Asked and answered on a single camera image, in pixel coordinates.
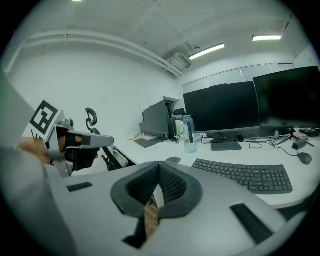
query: ceiling light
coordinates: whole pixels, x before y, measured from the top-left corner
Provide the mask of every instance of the ceiling light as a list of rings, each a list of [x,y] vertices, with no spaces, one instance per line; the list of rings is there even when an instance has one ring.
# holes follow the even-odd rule
[[[218,45],[212,46],[212,47],[204,49],[204,50],[202,50],[202,51],[200,51],[198,53],[195,53],[195,54],[189,56],[189,59],[192,61],[192,60],[194,60],[194,59],[196,59],[198,57],[201,57],[201,56],[203,56],[205,54],[208,54],[208,53],[212,53],[212,52],[214,52],[216,50],[219,50],[219,49],[222,49],[222,48],[225,48],[225,44],[224,43],[220,43]]]
[[[262,40],[280,40],[281,35],[254,35],[252,41],[262,41]]]

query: desk surface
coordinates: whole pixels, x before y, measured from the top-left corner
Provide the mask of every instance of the desk surface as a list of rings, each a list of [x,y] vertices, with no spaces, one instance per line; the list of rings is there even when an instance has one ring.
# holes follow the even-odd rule
[[[170,157],[181,158],[180,164],[188,167],[191,167],[196,159],[238,165],[284,165],[293,191],[288,194],[256,195],[267,204],[279,209],[300,204],[315,191],[320,183],[320,137],[311,138],[310,142],[315,147],[306,145],[299,150],[299,153],[305,152],[312,156],[310,165],[305,165],[298,157],[289,156],[282,149],[274,149],[266,143],[263,143],[263,148],[260,149],[250,149],[250,143],[242,142],[240,143],[242,150],[211,151],[210,144],[200,142],[197,144],[197,152],[193,154],[185,152],[183,140],[180,144],[168,140],[143,148],[133,140],[121,139],[116,140],[114,146],[137,165],[145,162],[165,161]],[[286,141],[278,147],[295,155],[297,151],[292,148],[292,143],[292,141]]]

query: computer monitor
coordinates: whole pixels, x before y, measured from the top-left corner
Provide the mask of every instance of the computer monitor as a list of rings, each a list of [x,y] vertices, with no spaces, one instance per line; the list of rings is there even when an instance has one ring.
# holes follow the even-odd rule
[[[168,111],[165,101],[162,100],[157,104],[148,107],[144,111],[144,130],[155,135],[168,135]]]
[[[317,66],[253,78],[260,125],[271,128],[320,127],[320,72]]]
[[[186,113],[197,133],[226,133],[259,129],[259,108],[253,82],[214,85],[183,95]],[[233,137],[212,143],[212,150],[240,150]]]

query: keyboard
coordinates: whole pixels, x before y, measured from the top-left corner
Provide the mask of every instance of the keyboard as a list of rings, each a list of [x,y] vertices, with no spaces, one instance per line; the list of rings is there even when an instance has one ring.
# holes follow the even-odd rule
[[[192,167],[233,180],[254,194],[278,195],[293,191],[283,165],[243,165],[197,159]]]
[[[143,148],[148,148],[148,147],[156,145],[160,142],[163,142],[163,140],[158,139],[158,138],[152,138],[152,139],[138,138],[138,139],[134,140],[134,142],[139,144]]]

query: ceiling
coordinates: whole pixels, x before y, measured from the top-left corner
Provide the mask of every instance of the ceiling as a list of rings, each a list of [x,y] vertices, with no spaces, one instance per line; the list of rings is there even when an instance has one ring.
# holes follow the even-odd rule
[[[44,0],[24,36],[73,28],[132,41],[168,58],[241,33],[280,34],[289,18],[277,0]]]

